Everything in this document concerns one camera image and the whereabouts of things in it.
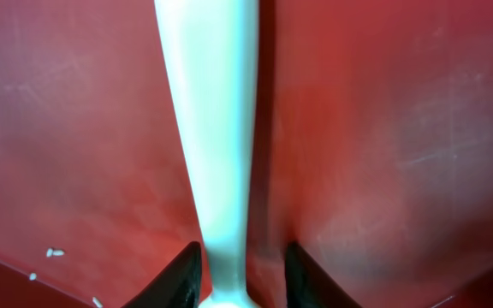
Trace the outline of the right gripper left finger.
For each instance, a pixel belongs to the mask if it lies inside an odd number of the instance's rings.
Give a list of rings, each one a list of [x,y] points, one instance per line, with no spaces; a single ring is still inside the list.
[[[197,308],[201,281],[201,245],[192,241],[123,308]]]

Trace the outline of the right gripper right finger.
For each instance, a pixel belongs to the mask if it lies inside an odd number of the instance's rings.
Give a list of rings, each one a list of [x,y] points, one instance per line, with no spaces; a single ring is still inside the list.
[[[360,308],[298,243],[285,252],[287,308]]]

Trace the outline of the white plastic spoon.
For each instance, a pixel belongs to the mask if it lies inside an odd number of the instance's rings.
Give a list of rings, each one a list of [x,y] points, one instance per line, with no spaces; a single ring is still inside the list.
[[[256,0],[156,0],[157,27],[211,274],[203,307],[254,307],[246,240],[258,78]]]

